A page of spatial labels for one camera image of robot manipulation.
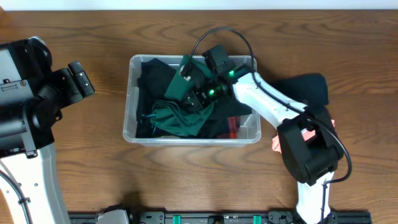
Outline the red navy plaid shirt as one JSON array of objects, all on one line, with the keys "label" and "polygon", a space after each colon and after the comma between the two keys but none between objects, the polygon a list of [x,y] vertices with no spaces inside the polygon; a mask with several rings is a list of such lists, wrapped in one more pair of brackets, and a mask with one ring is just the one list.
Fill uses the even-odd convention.
[{"label": "red navy plaid shirt", "polygon": [[237,139],[238,132],[240,129],[241,118],[239,116],[228,117],[227,121],[228,121],[228,129],[229,129],[229,138]]}]

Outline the green garment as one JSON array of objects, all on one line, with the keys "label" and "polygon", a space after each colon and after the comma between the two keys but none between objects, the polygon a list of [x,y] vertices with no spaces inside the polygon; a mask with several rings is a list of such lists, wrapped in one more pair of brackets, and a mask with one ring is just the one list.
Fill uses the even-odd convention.
[{"label": "green garment", "polygon": [[179,69],[189,58],[184,55],[178,69],[157,58],[141,64],[141,76],[137,79],[138,138],[153,138],[160,130],[181,137],[196,136],[212,114],[214,103],[199,112],[185,111],[180,104],[189,82],[179,74]]}]

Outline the pink garment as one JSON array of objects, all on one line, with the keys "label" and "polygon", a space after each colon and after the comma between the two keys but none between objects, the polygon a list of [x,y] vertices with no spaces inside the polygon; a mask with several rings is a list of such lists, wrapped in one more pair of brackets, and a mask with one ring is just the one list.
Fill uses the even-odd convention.
[{"label": "pink garment", "polygon": [[[304,128],[303,130],[301,130],[301,134],[302,134],[303,140],[306,143],[310,143],[311,139],[315,137],[316,131],[315,130],[309,131],[307,128]],[[282,153],[282,148],[280,146],[279,134],[277,134],[275,137],[272,138],[272,150],[275,152]]]}]

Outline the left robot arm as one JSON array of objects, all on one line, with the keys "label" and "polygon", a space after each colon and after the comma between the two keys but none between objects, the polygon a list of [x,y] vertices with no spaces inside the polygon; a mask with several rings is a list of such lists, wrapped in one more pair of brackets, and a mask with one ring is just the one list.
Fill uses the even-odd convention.
[{"label": "left robot arm", "polygon": [[79,61],[53,71],[40,38],[1,44],[1,192],[14,223],[70,222],[52,126],[94,92]]}]

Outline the black garment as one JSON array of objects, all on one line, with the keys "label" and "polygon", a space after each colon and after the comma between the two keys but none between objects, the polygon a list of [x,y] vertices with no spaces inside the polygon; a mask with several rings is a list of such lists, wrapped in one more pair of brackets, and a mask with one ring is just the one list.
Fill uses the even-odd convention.
[{"label": "black garment", "polygon": [[137,85],[136,138],[234,139],[241,117],[252,113],[207,65],[188,55],[177,69],[157,58],[143,62]]}]

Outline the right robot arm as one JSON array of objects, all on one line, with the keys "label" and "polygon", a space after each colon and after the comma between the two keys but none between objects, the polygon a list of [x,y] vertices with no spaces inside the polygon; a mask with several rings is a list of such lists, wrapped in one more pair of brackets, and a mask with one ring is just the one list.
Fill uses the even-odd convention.
[{"label": "right robot arm", "polygon": [[326,108],[325,77],[309,73],[273,86],[256,71],[254,59],[236,63],[221,45],[203,52],[202,57],[213,80],[200,85],[189,102],[203,108],[222,96],[232,96],[273,125],[284,165],[297,181],[299,222],[330,222],[329,186],[337,181],[333,176],[339,161],[350,156]]}]

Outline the dark navy garment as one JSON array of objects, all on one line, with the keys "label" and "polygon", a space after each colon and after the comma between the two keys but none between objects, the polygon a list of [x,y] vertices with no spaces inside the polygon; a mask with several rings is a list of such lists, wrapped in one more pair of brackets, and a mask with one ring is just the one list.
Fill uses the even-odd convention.
[{"label": "dark navy garment", "polygon": [[278,80],[272,86],[289,98],[309,106],[329,104],[328,86],[321,73],[308,73]]}]

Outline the clear plastic storage container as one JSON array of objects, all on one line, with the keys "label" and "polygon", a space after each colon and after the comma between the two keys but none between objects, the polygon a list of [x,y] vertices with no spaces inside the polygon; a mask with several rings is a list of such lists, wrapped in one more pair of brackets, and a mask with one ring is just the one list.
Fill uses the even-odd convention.
[{"label": "clear plastic storage container", "polygon": [[157,58],[168,66],[177,69],[181,55],[135,55],[129,61],[129,76],[126,95],[126,109],[124,115],[123,138],[129,143],[143,146],[226,146],[243,147],[254,144],[261,138],[261,117],[256,111],[241,117],[240,127],[236,139],[182,139],[176,136],[162,136],[160,138],[136,138],[136,111],[139,101],[139,87],[137,79],[141,76],[141,64]]}]

